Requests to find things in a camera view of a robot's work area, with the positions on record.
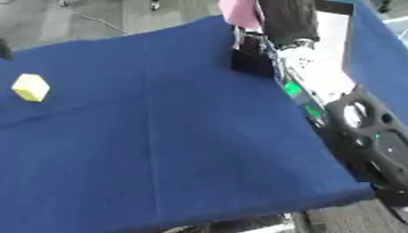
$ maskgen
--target circular hole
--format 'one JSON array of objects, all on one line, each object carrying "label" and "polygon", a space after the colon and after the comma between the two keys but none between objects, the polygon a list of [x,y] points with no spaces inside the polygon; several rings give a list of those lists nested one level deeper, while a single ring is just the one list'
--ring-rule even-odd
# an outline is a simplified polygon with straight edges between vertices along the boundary
[{"label": "circular hole", "polygon": [[364,147],[364,141],[362,139],[355,140],[355,143],[357,143],[357,145],[360,147]]},{"label": "circular hole", "polygon": [[369,125],[368,108],[360,102],[353,102],[344,108],[344,120],[349,127],[359,128]]},{"label": "circular hole", "polygon": [[381,116],[381,120],[384,124],[390,124],[393,121],[393,117],[390,114],[386,113]]},{"label": "circular hole", "polygon": [[337,136],[342,138],[342,139],[350,139],[349,135],[347,133],[343,133],[343,132],[337,132]]}]

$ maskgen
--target wire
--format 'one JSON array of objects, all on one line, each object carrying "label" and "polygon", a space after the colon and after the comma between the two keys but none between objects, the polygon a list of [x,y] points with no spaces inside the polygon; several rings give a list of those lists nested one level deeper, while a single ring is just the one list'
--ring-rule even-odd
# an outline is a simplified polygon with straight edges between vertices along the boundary
[{"label": "wire", "polygon": [[102,23],[102,24],[104,24],[104,25],[107,25],[107,26],[109,26],[109,27],[112,27],[113,29],[116,29],[117,31],[120,31],[120,32],[124,33],[125,35],[129,35],[129,32],[127,32],[127,31],[125,31],[125,30],[123,30],[123,29],[121,29],[121,28],[119,28],[119,27],[117,27],[117,26],[115,26],[115,25],[111,25],[110,23],[108,23],[108,22],[105,21],[105,20],[98,19],[98,18],[94,18],[94,17],[88,16],[88,15],[82,15],[82,14],[80,14],[80,13],[78,13],[78,12],[75,12],[75,11],[73,11],[72,14],[78,15],[78,16],[81,16],[81,17],[84,17],[84,18],[87,18],[87,19],[89,19],[89,20],[97,21],[97,22],[99,22],[99,23]]},{"label": "wire", "polygon": [[7,4],[11,4],[13,2],[15,2],[17,0],[9,0],[8,2],[0,2],[0,5],[7,5]]}]

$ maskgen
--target cable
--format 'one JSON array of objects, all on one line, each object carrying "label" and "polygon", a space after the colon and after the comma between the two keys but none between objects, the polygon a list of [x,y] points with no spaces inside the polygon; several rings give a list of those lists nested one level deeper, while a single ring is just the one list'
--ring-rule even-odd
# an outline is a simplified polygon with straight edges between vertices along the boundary
[{"label": "cable", "polygon": [[7,4],[11,4],[13,2],[15,2],[17,0],[9,0],[8,2],[0,2],[0,5],[7,5]]},{"label": "cable", "polygon": [[408,33],[408,29],[403,30],[403,32],[402,32],[400,35],[398,35],[398,38],[400,38],[401,40],[403,40],[403,37],[404,37],[405,34],[407,34],[407,33]]},{"label": "cable", "polygon": [[125,35],[129,35],[129,33],[128,33],[127,31],[125,31],[125,30],[123,30],[123,29],[121,29],[121,28],[119,28],[119,27],[117,27],[117,26],[115,26],[115,25],[111,25],[110,23],[108,23],[107,21],[104,21],[104,20],[102,20],[102,19],[94,18],[94,17],[88,16],[88,15],[82,15],[82,14],[80,14],[80,13],[78,13],[78,12],[75,12],[75,11],[73,11],[72,14],[78,15],[78,16],[81,16],[81,17],[84,17],[84,18],[87,18],[87,19],[89,19],[89,20],[97,21],[97,22],[99,22],[99,23],[102,23],[102,24],[104,24],[104,25],[107,25],[107,26],[109,26],[109,27],[114,28],[114,29],[116,29],[117,31],[120,31],[120,32],[124,33]]}]

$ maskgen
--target blue tablecloth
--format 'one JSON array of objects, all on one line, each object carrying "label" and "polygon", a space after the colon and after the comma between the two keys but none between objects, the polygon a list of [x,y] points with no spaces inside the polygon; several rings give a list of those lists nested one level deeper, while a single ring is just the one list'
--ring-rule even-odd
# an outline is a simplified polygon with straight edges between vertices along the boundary
[{"label": "blue tablecloth", "polygon": [[[272,79],[230,70],[231,39],[214,16],[0,63],[0,232],[146,232],[371,198]],[[358,5],[349,74],[404,122],[407,61]],[[49,83],[45,102],[13,93],[22,73]]]}]

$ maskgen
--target person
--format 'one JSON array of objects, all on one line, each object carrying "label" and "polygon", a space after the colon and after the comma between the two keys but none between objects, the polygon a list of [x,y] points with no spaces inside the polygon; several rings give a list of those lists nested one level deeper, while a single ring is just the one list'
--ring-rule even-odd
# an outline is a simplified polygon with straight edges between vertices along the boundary
[{"label": "person", "polygon": [[252,60],[267,64],[262,58],[262,38],[266,36],[280,58],[305,67],[302,61],[308,61],[307,65],[313,62],[314,45],[320,40],[314,1],[219,0],[219,9],[225,21],[234,26],[235,50],[247,57],[258,56]]}]

